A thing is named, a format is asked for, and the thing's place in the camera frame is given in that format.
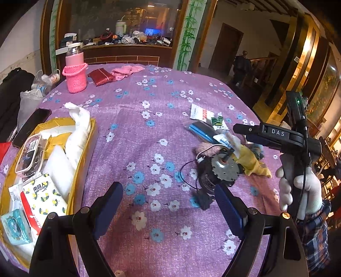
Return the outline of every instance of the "white thermos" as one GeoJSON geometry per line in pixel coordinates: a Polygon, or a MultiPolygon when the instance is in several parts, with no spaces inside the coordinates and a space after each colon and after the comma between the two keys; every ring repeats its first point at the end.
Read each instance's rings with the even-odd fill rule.
{"type": "Polygon", "coordinates": [[[116,23],[116,32],[115,34],[120,34],[120,35],[124,35],[127,31],[127,24],[122,21],[123,17],[121,18],[121,20],[118,20],[116,23]]]}

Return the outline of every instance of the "painting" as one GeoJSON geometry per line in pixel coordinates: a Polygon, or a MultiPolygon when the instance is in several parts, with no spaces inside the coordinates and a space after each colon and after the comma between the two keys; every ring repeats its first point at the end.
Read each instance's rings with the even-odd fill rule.
{"type": "Polygon", "coordinates": [[[207,0],[191,0],[189,2],[173,67],[176,70],[186,71],[188,69],[206,3],[207,0]]]}
{"type": "Polygon", "coordinates": [[[306,112],[307,118],[316,126],[319,126],[329,108],[339,82],[340,74],[336,67],[333,52],[330,51],[326,70],[306,112]]]}

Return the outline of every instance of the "doorway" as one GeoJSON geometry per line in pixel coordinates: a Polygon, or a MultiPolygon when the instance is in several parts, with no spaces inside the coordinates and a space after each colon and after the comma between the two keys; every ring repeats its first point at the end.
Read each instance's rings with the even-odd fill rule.
{"type": "Polygon", "coordinates": [[[244,33],[223,23],[209,69],[230,72],[244,33]]]}

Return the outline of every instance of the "purple floral bedspread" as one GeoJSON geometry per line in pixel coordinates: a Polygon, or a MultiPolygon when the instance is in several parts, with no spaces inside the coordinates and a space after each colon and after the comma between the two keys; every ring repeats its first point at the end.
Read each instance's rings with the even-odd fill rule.
{"type": "MultiPolygon", "coordinates": [[[[90,65],[87,73],[120,66],[90,65]]],[[[87,88],[76,94],[68,93],[63,82],[40,107],[53,111],[50,118],[68,117],[63,104],[69,101],[88,109],[99,126],[83,205],[90,206],[114,181],[124,188],[118,212],[98,241],[112,270],[123,270],[127,277],[221,276],[240,242],[218,205],[214,202],[202,211],[192,189],[179,178],[180,168],[194,159],[199,143],[184,123],[189,121],[191,103],[222,112],[231,130],[235,123],[258,124],[254,113],[216,79],[154,66],[100,87],[88,78],[87,88]]],[[[17,151],[11,146],[0,165],[0,183],[17,151]]],[[[248,207],[278,215],[279,152],[265,148],[264,154],[273,177],[241,175],[231,191],[248,207]]],[[[195,163],[183,173],[194,185],[195,163]]],[[[266,245],[265,237],[250,276],[257,276],[266,245]]],[[[82,263],[80,275],[87,276],[82,263]]]]}

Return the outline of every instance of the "red fabric pouch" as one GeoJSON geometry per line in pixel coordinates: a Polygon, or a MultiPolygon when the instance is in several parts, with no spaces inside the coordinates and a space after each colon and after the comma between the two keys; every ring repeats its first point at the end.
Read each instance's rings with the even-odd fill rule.
{"type": "Polygon", "coordinates": [[[104,68],[91,71],[88,76],[95,82],[96,86],[104,85],[116,80],[115,76],[111,75],[104,68]]]}

